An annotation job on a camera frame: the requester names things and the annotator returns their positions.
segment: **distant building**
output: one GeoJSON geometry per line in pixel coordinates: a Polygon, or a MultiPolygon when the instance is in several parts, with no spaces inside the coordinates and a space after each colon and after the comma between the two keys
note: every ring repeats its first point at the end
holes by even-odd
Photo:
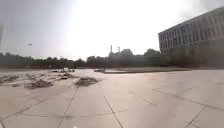
{"type": "Polygon", "coordinates": [[[215,55],[224,58],[224,7],[180,23],[159,33],[160,51],[167,60],[204,59],[208,63],[215,55]]]}

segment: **dirt patch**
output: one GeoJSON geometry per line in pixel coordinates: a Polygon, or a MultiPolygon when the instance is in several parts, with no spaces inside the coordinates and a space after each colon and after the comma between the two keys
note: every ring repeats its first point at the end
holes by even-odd
{"type": "Polygon", "coordinates": [[[59,80],[67,80],[69,78],[80,78],[80,77],[72,75],[70,73],[64,73],[63,75],[58,75],[58,76],[61,77],[59,80]]]}
{"type": "Polygon", "coordinates": [[[35,81],[33,83],[27,84],[24,87],[28,88],[28,89],[36,89],[36,88],[47,88],[53,86],[53,84],[51,82],[48,81],[44,81],[42,79],[35,81]]]}
{"type": "Polygon", "coordinates": [[[78,81],[75,82],[75,85],[77,85],[78,87],[89,86],[98,82],[99,80],[94,77],[81,77],[78,81]]]}
{"type": "Polygon", "coordinates": [[[16,81],[19,78],[19,76],[3,76],[0,77],[0,84],[4,84],[4,83],[11,83],[16,81]]]}

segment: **ground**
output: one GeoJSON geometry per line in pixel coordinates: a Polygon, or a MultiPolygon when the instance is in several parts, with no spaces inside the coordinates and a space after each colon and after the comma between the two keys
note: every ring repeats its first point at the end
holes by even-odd
{"type": "MultiPolygon", "coordinates": [[[[2,75],[47,71],[7,72],[2,75]]],[[[223,128],[224,71],[102,74],[77,88],[68,79],[49,88],[0,87],[6,128],[223,128]]]]}
{"type": "Polygon", "coordinates": [[[179,68],[179,67],[129,67],[129,68],[112,68],[116,71],[124,72],[170,72],[170,71],[186,71],[194,68],[179,68]]]}

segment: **window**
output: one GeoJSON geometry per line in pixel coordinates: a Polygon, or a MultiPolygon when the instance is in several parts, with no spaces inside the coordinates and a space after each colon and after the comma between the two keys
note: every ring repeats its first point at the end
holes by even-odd
{"type": "Polygon", "coordinates": [[[178,43],[179,43],[179,45],[181,45],[181,38],[180,37],[179,37],[178,43]]]}
{"type": "Polygon", "coordinates": [[[191,35],[188,35],[189,43],[191,43],[191,35]]]}
{"type": "Polygon", "coordinates": [[[207,32],[207,30],[205,30],[204,33],[205,33],[205,40],[207,40],[208,39],[208,32],[207,32]]]}
{"type": "Polygon", "coordinates": [[[202,30],[200,30],[200,36],[201,36],[201,40],[204,40],[204,37],[203,37],[203,32],[202,32],[202,30]]]}
{"type": "Polygon", "coordinates": [[[207,32],[208,32],[208,38],[211,39],[211,31],[209,28],[208,28],[207,32]]]}
{"type": "Polygon", "coordinates": [[[217,35],[220,36],[220,30],[219,30],[219,27],[217,26],[216,29],[217,29],[217,35]]]}
{"type": "Polygon", "coordinates": [[[213,37],[215,37],[216,35],[215,35],[215,29],[212,27],[212,35],[213,35],[213,37]]]}
{"type": "Polygon", "coordinates": [[[209,22],[210,22],[210,24],[213,24],[211,16],[209,16],[209,22]]]}
{"type": "Polygon", "coordinates": [[[224,35],[224,26],[223,25],[222,25],[221,29],[222,29],[222,34],[224,35]]]}
{"type": "Polygon", "coordinates": [[[216,18],[216,16],[214,16],[214,21],[215,21],[215,23],[217,23],[217,18],[216,18]]]}
{"type": "Polygon", "coordinates": [[[198,32],[197,31],[195,32],[195,35],[196,35],[196,40],[198,41],[199,37],[198,37],[198,32]]]}

